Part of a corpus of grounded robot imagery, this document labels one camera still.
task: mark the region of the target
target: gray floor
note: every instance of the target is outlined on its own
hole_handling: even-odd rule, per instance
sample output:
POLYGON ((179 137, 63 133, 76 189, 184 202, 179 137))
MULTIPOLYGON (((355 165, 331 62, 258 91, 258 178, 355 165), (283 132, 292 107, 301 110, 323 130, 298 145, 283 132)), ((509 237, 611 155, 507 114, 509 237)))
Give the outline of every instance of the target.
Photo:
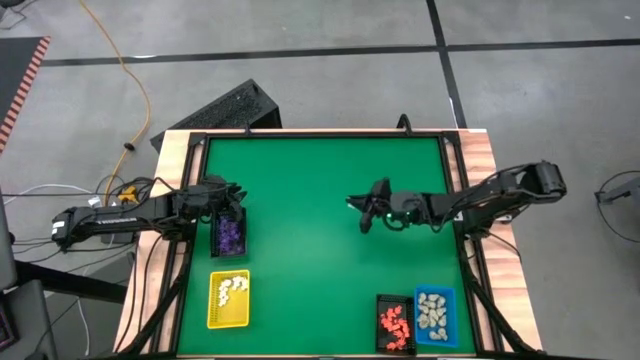
MULTIPOLYGON (((427 7, 419 0, 92 0, 89 5, 128 56, 435 42, 427 7)), ((640 37, 640 5, 631 0, 439 0, 437 5, 449 44, 640 37)), ((51 35, 47 59, 112 56, 76 1, 38 1, 25 13, 26 22, 0 31, 0 37, 51 35)), ((640 245, 606 229, 593 192, 616 172, 640 169, 640 47, 450 56, 468 125, 489 129, 498 166, 544 158, 561 166, 569 187, 561 202, 533 207, 515 223, 545 349, 636 358, 640 245)), ((132 70, 151 97, 150 134, 248 78, 280 105, 286 127, 382 127, 395 124, 402 112, 414 126, 454 126, 435 53, 140 64, 132 70)), ((143 116, 135 84, 117 66, 42 68, 0 160, 3 190, 52 182, 95 188, 143 116)), ((122 175, 150 176, 156 159, 150 146, 140 146, 122 175)), ((9 221, 19 238, 43 236, 52 216, 85 201, 20 199, 8 207, 9 221)), ((637 209, 623 202, 605 213, 620 231, 640 238, 637 209)), ((83 246, 98 244, 94 239, 83 246)), ((33 260, 52 251, 20 256, 33 260)), ((64 270, 103 256, 59 256, 46 265, 64 270)), ((105 274, 110 281, 122 280, 105 274)), ((52 316, 64 309, 63 301, 68 300, 52 304, 52 316)), ((104 314, 113 318, 118 311, 95 306, 90 324, 106 323, 104 314)), ((65 320, 56 327, 59 343, 77 343, 81 329, 77 318, 65 320)), ((115 324, 101 328, 93 354, 108 347, 105 334, 114 329, 115 324)), ((81 344, 61 354, 72 358, 83 352, 81 344)))

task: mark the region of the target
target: green table surface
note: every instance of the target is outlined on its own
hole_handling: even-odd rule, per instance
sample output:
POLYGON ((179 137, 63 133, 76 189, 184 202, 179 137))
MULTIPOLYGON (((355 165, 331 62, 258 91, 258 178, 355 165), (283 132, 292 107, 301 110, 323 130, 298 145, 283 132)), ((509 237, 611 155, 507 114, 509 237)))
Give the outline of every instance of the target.
POLYGON ((385 176, 395 191, 446 192, 436 139, 213 139, 206 174, 248 191, 248 255, 211 258, 198 225, 178 354, 373 354, 376 295, 419 284, 455 289, 459 346, 418 352, 475 351, 452 227, 393 232, 378 220, 363 235, 345 203, 385 176), (236 269, 251 272, 249 325, 210 330, 210 274, 236 269))

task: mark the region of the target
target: black stand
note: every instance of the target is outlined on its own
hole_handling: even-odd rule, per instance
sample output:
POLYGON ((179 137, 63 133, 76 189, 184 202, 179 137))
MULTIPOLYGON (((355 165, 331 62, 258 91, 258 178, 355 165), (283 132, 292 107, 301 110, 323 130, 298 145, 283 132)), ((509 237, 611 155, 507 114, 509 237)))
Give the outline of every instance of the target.
POLYGON ((609 191, 599 191, 595 195, 600 204, 611 204, 616 199, 631 196, 640 205, 640 178, 629 180, 609 191))
POLYGON ((31 280, 40 280, 42 287, 48 291, 118 304, 123 304, 127 295, 127 287, 123 285, 73 275, 22 261, 16 261, 15 264, 18 273, 16 286, 21 286, 31 280))

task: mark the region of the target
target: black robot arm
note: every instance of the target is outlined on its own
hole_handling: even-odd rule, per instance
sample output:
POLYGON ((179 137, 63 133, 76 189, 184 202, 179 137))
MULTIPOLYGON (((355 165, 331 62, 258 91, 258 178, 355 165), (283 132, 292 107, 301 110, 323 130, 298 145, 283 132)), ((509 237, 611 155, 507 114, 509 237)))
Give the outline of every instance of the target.
POLYGON ((139 204, 108 207, 73 207, 53 219, 51 239, 63 252, 94 235, 156 230, 167 240, 190 237, 196 220, 217 211, 231 211, 242 217, 242 188, 219 176, 208 176, 201 184, 172 190, 139 204))
POLYGON ((471 234, 489 230, 498 218, 513 219, 531 204, 556 202, 566 193, 558 166, 542 161, 501 170, 451 194, 392 192, 389 178, 384 178, 374 183, 370 193, 349 196, 347 203, 362 212, 360 231, 365 234, 375 217, 394 231, 414 224, 429 225, 438 232, 463 210, 465 230, 471 234))

